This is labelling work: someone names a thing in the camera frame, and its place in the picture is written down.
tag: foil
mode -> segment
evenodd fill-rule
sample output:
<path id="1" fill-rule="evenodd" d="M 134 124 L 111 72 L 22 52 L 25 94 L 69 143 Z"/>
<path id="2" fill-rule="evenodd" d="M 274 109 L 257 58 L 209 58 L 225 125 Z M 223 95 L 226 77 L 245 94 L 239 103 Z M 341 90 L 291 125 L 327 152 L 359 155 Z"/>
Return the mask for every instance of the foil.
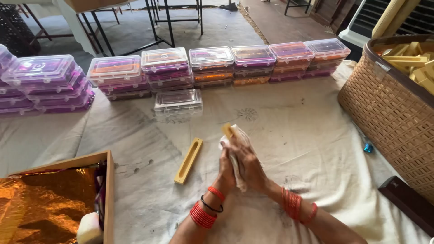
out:
<path id="1" fill-rule="evenodd" d="M 95 168 L 0 179 L 0 244 L 73 244 L 94 211 Z"/>

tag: hand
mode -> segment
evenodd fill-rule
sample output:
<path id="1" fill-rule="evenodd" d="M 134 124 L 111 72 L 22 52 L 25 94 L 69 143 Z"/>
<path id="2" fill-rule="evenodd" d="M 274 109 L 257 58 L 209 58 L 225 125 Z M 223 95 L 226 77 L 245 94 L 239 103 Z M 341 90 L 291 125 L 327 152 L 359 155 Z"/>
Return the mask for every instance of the hand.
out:
<path id="1" fill-rule="evenodd" d="M 230 138 L 230 143 L 230 145 L 224 144 L 223 149 L 227 149 L 237 156 L 241 177 L 249 187 L 267 194 L 269 179 L 252 148 L 240 143 L 234 135 Z"/>
<path id="2" fill-rule="evenodd" d="M 220 155 L 220 169 L 213 186 L 226 195 L 236 184 L 229 152 L 227 148 L 223 148 Z"/>

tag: wicker basket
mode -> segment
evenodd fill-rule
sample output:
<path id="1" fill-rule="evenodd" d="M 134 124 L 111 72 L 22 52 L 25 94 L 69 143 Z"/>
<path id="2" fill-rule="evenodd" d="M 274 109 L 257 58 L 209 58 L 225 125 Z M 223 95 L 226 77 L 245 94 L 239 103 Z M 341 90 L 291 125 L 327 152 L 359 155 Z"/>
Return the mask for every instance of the wicker basket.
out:
<path id="1" fill-rule="evenodd" d="M 412 41 L 434 51 L 430 35 L 370 40 L 338 101 L 407 183 L 434 204 L 434 96 L 376 53 Z"/>

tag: blue object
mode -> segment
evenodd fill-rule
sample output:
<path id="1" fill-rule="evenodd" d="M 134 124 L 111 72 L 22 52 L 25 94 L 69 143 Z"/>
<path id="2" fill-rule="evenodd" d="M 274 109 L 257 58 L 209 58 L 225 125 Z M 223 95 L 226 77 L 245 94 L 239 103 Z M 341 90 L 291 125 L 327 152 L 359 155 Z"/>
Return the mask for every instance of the blue object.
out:
<path id="1" fill-rule="evenodd" d="M 363 151 L 371 153 L 373 149 L 374 148 L 372 147 L 371 144 L 365 143 L 365 149 L 363 149 Z"/>

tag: woman's right hand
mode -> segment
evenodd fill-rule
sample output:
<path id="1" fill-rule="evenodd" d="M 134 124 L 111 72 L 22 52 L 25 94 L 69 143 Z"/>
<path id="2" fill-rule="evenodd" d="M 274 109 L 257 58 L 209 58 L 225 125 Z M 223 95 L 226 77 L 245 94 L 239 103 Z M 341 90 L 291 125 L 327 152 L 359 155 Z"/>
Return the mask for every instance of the woman's right hand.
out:
<path id="1" fill-rule="evenodd" d="M 240 175 L 247 185 L 256 191 L 267 194 L 269 179 L 252 148 L 245 146 L 234 135 L 230 138 L 230 145 L 224 144 L 223 147 L 236 155 Z"/>

